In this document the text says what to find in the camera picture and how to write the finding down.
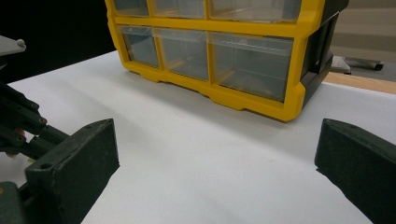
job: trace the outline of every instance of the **white table surface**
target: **white table surface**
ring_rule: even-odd
[[[316,171],[321,122],[396,144],[396,95],[328,83],[288,123],[145,80],[117,52],[11,86],[69,134],[115,120],[120,169],[83,223],[370,223]],[[27,165],[1,155],[0,181],[22,184]]]

